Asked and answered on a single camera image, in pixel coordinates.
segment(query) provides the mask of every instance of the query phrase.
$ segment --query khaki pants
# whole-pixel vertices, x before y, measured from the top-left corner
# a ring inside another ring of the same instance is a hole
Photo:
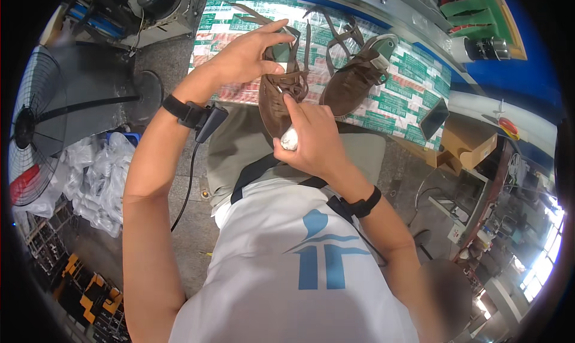
[[[234,191],[243,167],[273,152],[273,143],[257,106],[230,104],[229,115],[213,133],[208,147],[208,184],[212,207]],[[348,158],[373,184],[377,183],[385,153],[383,134],[338,122]],[[286,164],[270,168],[257,181],[277,177],[302,181],[309,174]]]

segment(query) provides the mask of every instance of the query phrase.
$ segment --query fan guard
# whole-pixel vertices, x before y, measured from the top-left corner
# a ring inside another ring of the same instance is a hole
[[[64,79],[58,63],[37,47],[22,76],[10,125],[8,174],[11,203],[25,206],[46,189],[61,155],[66,115],[46,112],[66,107]]]

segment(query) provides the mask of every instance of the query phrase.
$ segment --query brown suede shoe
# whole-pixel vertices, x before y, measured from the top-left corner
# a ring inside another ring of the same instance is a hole
[[[361,105],[374,85],[381,85],[389,78],[387,71],[389,59],[397,47],[398,39],[393,34],[385,34],[372,37],[364,43],[353,17],[347,17],[349,25],[345,25],[346,31],[339,34],[324,9],[314,7],[306,15],[312,11],[323,13],[334,35],[334,39],[328,43],[326,52],[326,63],[332,77],[321,93],[319,103],[328,105],[335,117],[345,116]],[[362,47],[355,55],[350,54],[344,44],[344,41],[349,38]],[[348,58],[353,56],[340,69],[334,67],[329,54],[329,49],[335,45],[340,45]]]
[[[268,19],[255,12],[253,9],[242,4],[227,2],[232,6],[238,7],[253,17],[240,17],[244,21],[266,25],[271,23],[272,20]],[[282,137],[291,125],[291,118],[287,107],[284,103],[284,93],[290,94],[293,99],[300,103],[308,95],[308,61],[309,61],[309,45],[311,29],[308,23],[306,29],[306,48],[304,54],[304,70],[299,69],[296,60],[297,48],[299,46],[299,36],[301,35],[298,30],[286,26],[285,29],[296,37],[296,41],[290,44],[289,57],[287,58],[286,73],[285,74],[265,74],[259,84],[259,113],[262,116],[262,121],[266,130],[272,137]],[[263,59],[269,61],[276,61],[274,58],[273,47],[268,47],[263,52]]]
[[[380,42],[390,49],[397,47],[395,35],[370,38],[327,83],[321,93],[320,104],[330,106],[335,117],[345,116],[358,108],[373,86],[381,85],[389,78],[389,57],[384,57],[373,48],[377,44],[382,45]]]

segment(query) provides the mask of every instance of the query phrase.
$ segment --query cardboard box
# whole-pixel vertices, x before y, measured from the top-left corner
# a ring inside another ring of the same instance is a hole
[[[440,167],[457,176],[462,168],[473,169],[497,147],[495,126],[453,112],[450,112],[443,129],[442,152],[390,137],[429,166]]]

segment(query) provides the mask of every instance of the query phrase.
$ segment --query white t-shirt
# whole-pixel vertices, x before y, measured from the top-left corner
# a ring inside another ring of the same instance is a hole
[[[274,179],[224,203],[208,277],[170,342],[418,342],[333,193]]]

